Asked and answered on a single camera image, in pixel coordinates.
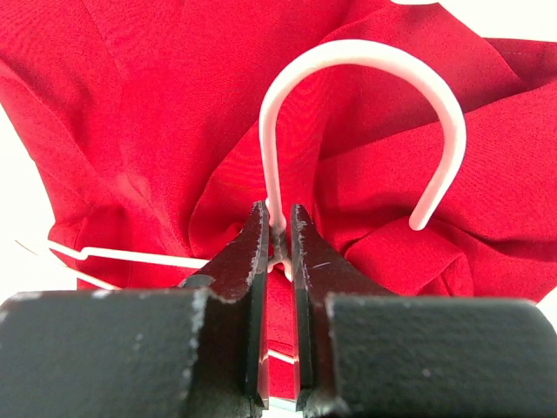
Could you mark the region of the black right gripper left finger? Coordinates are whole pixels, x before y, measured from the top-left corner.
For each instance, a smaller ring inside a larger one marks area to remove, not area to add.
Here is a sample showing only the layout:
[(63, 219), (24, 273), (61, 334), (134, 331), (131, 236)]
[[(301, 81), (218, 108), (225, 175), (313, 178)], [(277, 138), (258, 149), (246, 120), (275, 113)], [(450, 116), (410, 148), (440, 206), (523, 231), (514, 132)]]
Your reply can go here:
[(19, 293), (1, 307), (4, 417), (259, 417), (269, 213), (177, 287)]

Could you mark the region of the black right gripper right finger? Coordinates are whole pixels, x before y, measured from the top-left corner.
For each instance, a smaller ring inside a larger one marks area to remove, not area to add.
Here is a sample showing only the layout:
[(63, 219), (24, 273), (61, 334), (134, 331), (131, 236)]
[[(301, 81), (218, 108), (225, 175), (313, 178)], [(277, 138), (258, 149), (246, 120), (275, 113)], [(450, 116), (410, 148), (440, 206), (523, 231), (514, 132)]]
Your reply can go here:
[(401, 297), (291, 211), (306, 417), (553, 417), (556, 332), (533, 303)]

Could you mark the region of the red skirt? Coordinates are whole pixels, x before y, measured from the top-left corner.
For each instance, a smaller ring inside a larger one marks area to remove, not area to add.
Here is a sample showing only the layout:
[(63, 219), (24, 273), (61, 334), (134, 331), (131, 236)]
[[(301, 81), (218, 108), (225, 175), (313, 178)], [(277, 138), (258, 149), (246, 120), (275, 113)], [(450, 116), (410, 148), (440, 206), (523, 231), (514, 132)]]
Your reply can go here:
[(440, 123), (405, 81), (338, 66), (281, 108), (283, 207), (304, 205), (392, 292), (543, 299), (556, 285), (556, 46), (482, 38), (437, 4), (2, 2), (1, 102), (49, 195), (50, 237), (214, 256), (265, 196), (258, 112), (272, 80), (349, 38), (441, 75), (465, 114), (464, 163), (412, 231)]

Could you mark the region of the pink wire hanger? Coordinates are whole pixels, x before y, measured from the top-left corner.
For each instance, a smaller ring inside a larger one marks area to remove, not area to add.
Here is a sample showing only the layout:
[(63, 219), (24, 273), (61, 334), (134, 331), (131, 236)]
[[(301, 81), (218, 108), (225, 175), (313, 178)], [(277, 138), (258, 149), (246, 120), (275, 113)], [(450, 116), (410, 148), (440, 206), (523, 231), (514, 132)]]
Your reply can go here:
[(286, 220), (282, 206), (277, 149), (279, 111), (291, 91), (312, 74), (338, 65), (353, 64), (378, 69), (415, 87), (434, 108), (444, 134), (440, 162), (414, 207), (409, 226), (424, 229), (454, 181), (466, 150), (466, 124), (460, 105), (445, 80), (431, 67), (405, 51), (387, 44), (362, 39), (341, 39), (320, 44), (292, 60), (272, 81), (258, 115), (258, 142), (265, 180), (264, 208), (271, 215), (272, 257), (265, 268), (276, 265), (293, 279), (293, 263), (286, 244)]

